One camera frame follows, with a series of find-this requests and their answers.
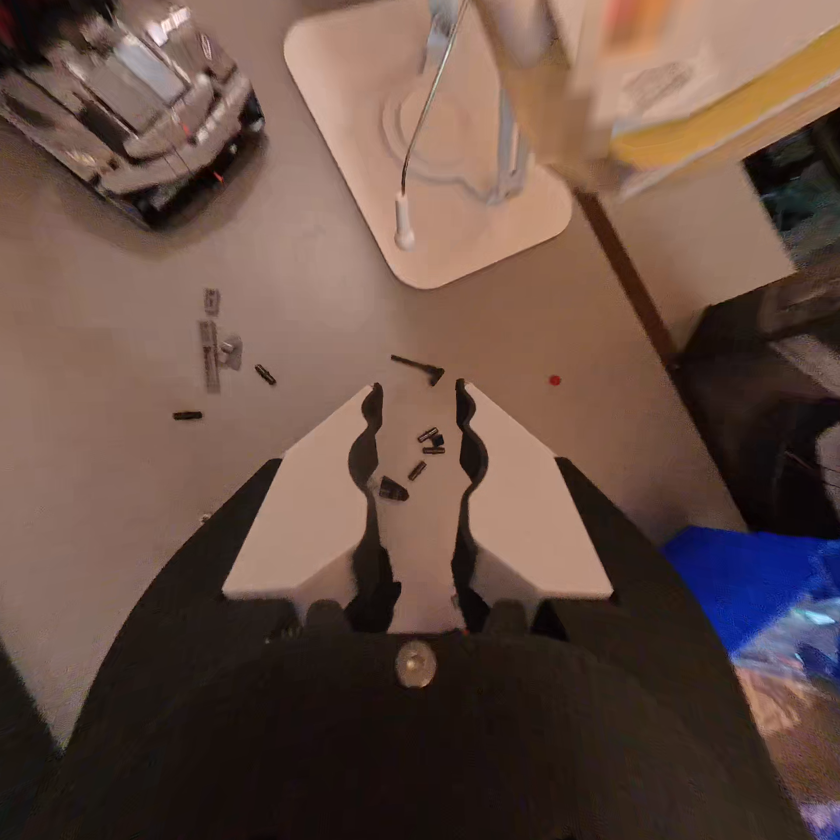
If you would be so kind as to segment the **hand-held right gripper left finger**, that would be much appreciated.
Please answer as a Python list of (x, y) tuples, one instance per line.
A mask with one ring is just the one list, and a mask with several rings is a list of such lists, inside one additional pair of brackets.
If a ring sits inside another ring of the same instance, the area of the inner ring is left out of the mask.
[(385, 633), (402, 584), (382, 545), (371, 479), (383, 389), (366, 385), (280, 458), (222, 593), (285, 601), (303, 618), (335, 602), (353, 630)]

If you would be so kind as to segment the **lego car model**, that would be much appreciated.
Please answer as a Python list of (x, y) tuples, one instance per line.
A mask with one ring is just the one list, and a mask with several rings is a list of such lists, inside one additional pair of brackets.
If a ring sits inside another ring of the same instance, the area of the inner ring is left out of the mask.
[(265, 131), (184, 2), (1, 2), (2, 120), (150, 230), (218, 190)]

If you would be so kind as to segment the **blue plastic bin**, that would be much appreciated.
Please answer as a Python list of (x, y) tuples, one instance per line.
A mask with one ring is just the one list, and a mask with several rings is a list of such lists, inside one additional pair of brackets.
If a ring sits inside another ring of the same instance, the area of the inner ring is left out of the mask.
[(837, 540), (689, 527), (661, 552), (730, 655), (805, 598), (838, 595)]

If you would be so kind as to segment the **scattered small lego pieces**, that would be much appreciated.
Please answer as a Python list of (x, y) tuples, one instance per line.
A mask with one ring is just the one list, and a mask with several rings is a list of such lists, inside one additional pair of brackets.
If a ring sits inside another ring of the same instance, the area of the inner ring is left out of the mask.
[(259, 307), (246, 336), (224, 331), (208, 314), (197, 327), (202, 393), (179, 397), (174, 420), (192, 429), (194, 490), (204, 524), (243, 480), (285, 457), (323, 424), (359, 432), (362, 402), (383, 390), (380, 431), (385, 462), (407, 463), (410, 434), (431, 421), (455, 428), (451, 379), (437, 388), (427, 375), (393, 360), (427, 354), (415, 347), (413, 297), (386, 301), (367, 291), (320, 297), (298, 294)]

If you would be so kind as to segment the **white metal book stand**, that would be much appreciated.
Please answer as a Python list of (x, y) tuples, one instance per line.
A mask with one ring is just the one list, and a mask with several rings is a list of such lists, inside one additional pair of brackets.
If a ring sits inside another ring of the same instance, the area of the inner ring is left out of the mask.
[(443, 287), (550, 241), (573, 186), (540, 165), (470, 3), (372, 2), (287, 32), (290, 74), (385, 262)]

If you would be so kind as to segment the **lego instruction booklet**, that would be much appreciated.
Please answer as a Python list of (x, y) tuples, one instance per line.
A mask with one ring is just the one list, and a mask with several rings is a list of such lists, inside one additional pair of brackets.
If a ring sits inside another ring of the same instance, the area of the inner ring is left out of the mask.
[(555, 2), (586, 157), (671, 171), (827, 97), (837, 1)]

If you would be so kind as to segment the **black lego set box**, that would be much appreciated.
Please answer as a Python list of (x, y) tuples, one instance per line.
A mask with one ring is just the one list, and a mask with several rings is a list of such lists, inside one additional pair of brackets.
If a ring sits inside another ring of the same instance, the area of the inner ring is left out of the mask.
[(839, 535), (839, 262), (708, 307), (676, 383), (753, 531)]

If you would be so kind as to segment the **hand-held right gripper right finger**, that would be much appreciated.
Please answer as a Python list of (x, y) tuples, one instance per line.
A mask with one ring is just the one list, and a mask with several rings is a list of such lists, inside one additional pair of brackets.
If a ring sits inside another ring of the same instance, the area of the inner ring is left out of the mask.
[(454, 602), (471, 633), (499, 602), (528, 626), (552, 600), (607, 602), (604, 566), (551, 448), (476, 385), (455, 385), (458, 462), (468, 485), (458, 507)]

